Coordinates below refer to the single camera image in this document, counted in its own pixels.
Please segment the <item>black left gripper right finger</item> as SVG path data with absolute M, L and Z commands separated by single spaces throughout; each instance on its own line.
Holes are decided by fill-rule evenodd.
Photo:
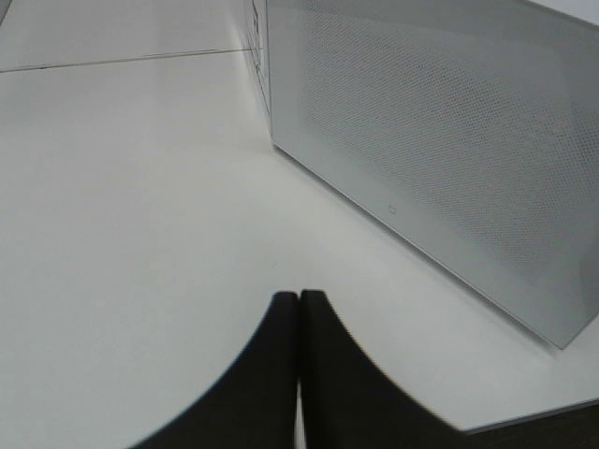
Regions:
M 326 294 L 299 299 L 299 380 L 309 448 L 466 448 L 468 438 L 395 385 L 360 349 Z

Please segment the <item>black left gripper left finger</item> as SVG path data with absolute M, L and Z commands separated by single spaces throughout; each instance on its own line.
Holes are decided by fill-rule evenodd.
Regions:
M 293 448 L 298 295 L 278 292 L 243 350 L 191 406 L 137 448 Z

